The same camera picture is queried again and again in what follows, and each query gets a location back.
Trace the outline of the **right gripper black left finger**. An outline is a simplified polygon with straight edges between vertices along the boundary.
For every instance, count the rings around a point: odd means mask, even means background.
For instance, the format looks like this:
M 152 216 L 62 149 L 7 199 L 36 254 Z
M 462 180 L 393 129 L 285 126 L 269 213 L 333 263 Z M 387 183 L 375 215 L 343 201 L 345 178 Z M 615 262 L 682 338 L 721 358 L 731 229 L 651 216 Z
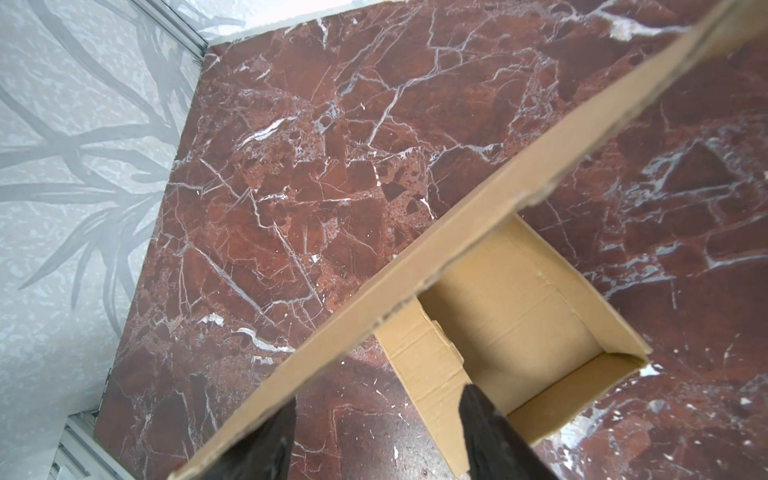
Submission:
M 296 399 L 230 447 L 206 471 L 205 480 L 285 480 L 297 423 Z

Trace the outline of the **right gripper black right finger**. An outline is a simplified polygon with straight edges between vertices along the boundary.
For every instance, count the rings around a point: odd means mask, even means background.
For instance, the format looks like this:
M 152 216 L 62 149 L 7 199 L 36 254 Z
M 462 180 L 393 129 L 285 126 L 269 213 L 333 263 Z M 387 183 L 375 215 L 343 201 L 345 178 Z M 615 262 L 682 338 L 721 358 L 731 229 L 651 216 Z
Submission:
M 476 385 L 464 386 L 459 415 L 471 479 L 557 479 Z

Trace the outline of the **brown cardboard box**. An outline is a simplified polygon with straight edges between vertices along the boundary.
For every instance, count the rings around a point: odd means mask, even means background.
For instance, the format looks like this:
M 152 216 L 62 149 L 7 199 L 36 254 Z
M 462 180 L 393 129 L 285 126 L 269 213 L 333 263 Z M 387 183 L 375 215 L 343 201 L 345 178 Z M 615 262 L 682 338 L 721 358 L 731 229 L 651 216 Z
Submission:
M 177 479 L 202 479 L 326 369 L 375 337 L 452 473 L 468 475 L 459 415 L 482 390 L 532 448 L 641 369 L 650 347 L 519 211 L 696 64 L 767 27 L 763 1 L 724 1 L 581 104 L 372 277 L 268 376 Z

